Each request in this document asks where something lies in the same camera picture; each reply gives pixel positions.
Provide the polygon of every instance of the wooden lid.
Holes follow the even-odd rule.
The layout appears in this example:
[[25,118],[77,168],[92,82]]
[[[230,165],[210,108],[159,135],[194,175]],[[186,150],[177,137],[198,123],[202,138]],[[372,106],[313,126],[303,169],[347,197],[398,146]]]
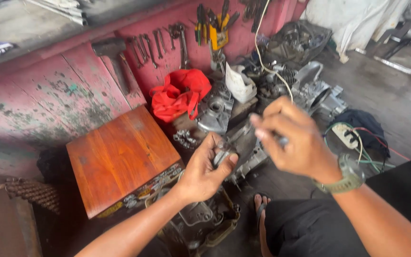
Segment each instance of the wooden lid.
[[145,106],[66,147],[89,219],[180,159]]

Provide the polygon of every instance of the red plastic bag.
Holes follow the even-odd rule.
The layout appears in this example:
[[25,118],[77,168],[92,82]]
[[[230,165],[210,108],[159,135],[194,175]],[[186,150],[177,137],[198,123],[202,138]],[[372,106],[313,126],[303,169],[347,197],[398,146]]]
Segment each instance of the red plastic bag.
[[198,115],[198,103],[212,86],[198,69],[180,69],[164,78],[164,86],[150,90],[153,114],[164,122],[172,122],[188,111],[193,120]]

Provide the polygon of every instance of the toe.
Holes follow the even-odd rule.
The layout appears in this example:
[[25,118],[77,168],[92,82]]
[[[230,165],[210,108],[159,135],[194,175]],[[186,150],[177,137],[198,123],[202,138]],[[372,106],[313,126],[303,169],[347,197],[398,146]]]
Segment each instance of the toe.
[[256,194],[255,195],[255,207],[256,207],[256,210],[258,210],[259,209],[259,207],[261,206],[261,195],[259,195],[259,194]]

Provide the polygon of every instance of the hammer head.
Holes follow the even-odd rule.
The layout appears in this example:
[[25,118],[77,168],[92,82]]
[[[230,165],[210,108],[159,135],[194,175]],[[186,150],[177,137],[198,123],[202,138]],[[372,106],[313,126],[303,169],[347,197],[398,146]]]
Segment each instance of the hammer head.
[[98,57],[115,57],[126,50],[126,44],[123,38],[106,38],[92,43],[91,48],[93,49],[94,54]]

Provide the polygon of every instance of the wristwatch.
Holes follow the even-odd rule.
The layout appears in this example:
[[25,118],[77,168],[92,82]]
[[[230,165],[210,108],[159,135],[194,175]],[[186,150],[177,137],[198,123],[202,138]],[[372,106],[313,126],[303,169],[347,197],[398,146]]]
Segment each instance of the wristwatch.
[[350,160],[349,154],[341,154],[338,158],[339,168],[342,171],[342,180],[332,184],[322,184],[315,179],[313,183],[325,193],[344,193],[359,188],[365,181],[356,161]]

